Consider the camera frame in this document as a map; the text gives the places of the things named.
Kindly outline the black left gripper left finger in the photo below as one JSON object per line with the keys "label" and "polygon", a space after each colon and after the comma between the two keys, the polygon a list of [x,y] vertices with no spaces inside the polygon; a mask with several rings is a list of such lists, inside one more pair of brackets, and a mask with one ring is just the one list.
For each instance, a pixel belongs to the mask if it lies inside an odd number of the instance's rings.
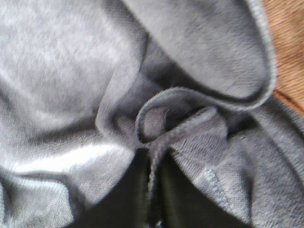
{"label": "black left gripper left finger", "polygon": [[147,149],[138,149],[127,171],[109,193],[69,228],[147,227]]}

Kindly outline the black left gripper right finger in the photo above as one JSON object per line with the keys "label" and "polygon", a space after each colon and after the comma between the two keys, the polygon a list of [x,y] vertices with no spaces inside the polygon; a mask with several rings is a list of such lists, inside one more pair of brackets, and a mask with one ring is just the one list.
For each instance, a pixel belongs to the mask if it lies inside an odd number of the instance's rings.
{"label": "black left gripper right finger", "polygon": [[224,211],[192,185],[168,154],[160,165],[157,193],[166,228],[248,227],[248,224]]}

